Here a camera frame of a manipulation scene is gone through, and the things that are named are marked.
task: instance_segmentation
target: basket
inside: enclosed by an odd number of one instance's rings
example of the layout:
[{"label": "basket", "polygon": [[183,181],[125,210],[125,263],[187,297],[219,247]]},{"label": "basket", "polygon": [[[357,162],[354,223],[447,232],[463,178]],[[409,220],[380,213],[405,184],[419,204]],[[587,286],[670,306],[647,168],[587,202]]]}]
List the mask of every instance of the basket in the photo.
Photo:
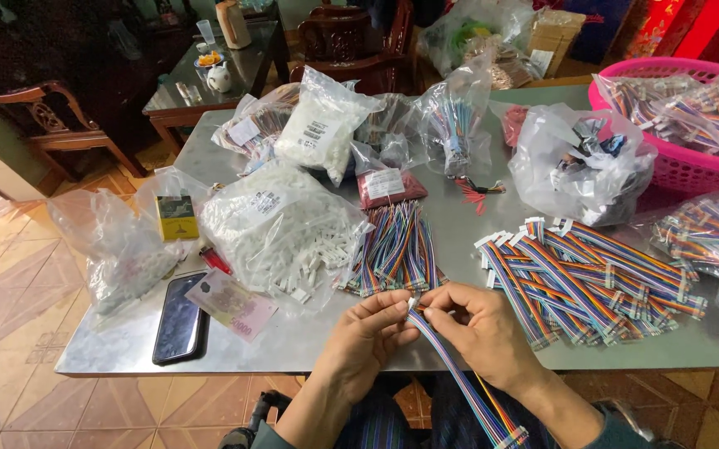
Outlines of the basket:
[{"label": "basket", "polygon": [[[618,62],[601,70],[600,76],[666,77],[688,74],[704,83],[719,74],[719,64],[681,57],[642,57]],[[598,92],[589,87],[593,110],[611,109]],[[665,189],[685,192],[689,197],[719,190],[719,157],[673,145],[644,133],[645,141],[659,149],[651,183]]]}]

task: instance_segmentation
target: plastic cup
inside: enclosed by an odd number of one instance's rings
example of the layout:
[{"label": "plastic cup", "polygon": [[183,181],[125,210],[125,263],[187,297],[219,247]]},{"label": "plastic cup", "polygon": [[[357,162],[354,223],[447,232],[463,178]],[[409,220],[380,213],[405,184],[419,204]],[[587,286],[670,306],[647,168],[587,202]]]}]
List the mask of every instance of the plastic cup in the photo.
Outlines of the plastic cup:
[{"label": "plastic cup", "polygon": [[199,31],[201,31],[201,36],[205,39],[205,42],[208,45],[212,45],[215,43],[215,36],[212,35],[212,26],[210,26],[208,20],[199,20],[195,23],[195,25],[199,27]]}]

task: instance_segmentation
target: white teapot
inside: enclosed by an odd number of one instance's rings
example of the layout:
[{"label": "white teapot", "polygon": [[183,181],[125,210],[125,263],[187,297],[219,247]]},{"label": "white teapot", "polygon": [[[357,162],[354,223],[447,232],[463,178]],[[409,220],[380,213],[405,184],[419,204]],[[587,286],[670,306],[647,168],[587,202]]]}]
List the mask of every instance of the white teapot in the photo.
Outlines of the white teapot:
[{"label": "white teapot", "polygon": [[232,76],[226,70],[226,62],[222,66],[213,66],[207,72],[207,86],[222,94],[232,88]]}]

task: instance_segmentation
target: metal table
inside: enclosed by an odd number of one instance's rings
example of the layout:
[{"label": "metal table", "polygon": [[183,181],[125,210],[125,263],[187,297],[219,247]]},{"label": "metal table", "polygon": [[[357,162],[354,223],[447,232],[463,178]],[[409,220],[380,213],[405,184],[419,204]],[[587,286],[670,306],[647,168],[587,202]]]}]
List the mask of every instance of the metal table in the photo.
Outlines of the metal table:
[{"label": "metal table", "polygon": [[[561,86],[493,92],[499,101],[520,104],[552,104],[564,101],[575,109],[588,109],[586,86]],[[207,112],[195,127],[175,167],[205,184],[231,183],[245,166],[245,158],[210,141],[215,128],[232,117],[233,111]],[[474,177],[480,185],[503,179],[513,186],[506,161],[500,123],[491,113],[484,127],[493,134],[493,166],[489,175]],[[512,187],[507,193],[489,196],[487,211],[476,217],[475,207],[461,204],[462,192],[453,181],[421,166],[414,174],[429,190],[423,210],[434,232],[437,263],[451,280],[484,285],[486,274],[479,267],[473,243],[480,237],[507,229],[516,230],[526,217],[539,213],[524,205]],[[329,189],[348,200],[358,200],[356,186],[347,182]],[[618,238],[639,243],[641,239],[618,232]],[[246,344],[224,326],[211,321],[206,354],[198,359],[158,367],[151,362],[157,325],[165,297],[165,285],[157,285],[127,316],[118,317],[105,330],[93,330],[94,314],[88,311],[57,363],[55,371],[71,376],[172,375],[177,373],[304,373],[312,369],[337,316],[359,301],[356,296],[335,293],[314,316],[287,318],[277,313],[252,344]],[[699,283],[705,297],[714,297],[716,283]],[[681,316],[680,329],[662,336],[611,348],[574,347],[566,338],[537,352],[553,370],[679,369],[719,367],[719,310],[708,309],[702,321]],[[400,350],[386,367],[390,371],[445,370],[437,353],[425,339]]]}]

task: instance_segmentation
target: glass table top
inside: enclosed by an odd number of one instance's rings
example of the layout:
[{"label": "glass table top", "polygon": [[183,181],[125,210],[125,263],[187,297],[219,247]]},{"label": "glass table top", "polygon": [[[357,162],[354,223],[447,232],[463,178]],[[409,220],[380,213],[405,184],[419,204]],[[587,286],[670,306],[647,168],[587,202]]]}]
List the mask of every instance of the glass table top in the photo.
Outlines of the glass table top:
[{"label": "glass table top", "polygon": [[[276,28],[276,21],[248,23],[248,33],[252,43],[243,49],[230,49],[226,45],[223,31],[218,22],[212,23],[212,32],[215,35],[214,50],[224,55],[226,67],[232,78],[232,88],[221,93],[210,89],[207,85],[206,69],[198,69],[193,63],[198,60],[199,50],[195,47],[203,43],[201,36],[195,36],[185,56],[176,64],[170,74],[165,77],[162,85],[157,88],[154,96],[148,101],[143,111],[159,111],[162,109],[177,109],[194,106],[214,106],[223,103],[237,102],[248,94],[254,85],[259,67],[267,56],[271,46],[271,37]],[[195,86],[201,96],[200,101],[185,100],[176,87],[177,82],[185,83],[188,89]]]}]

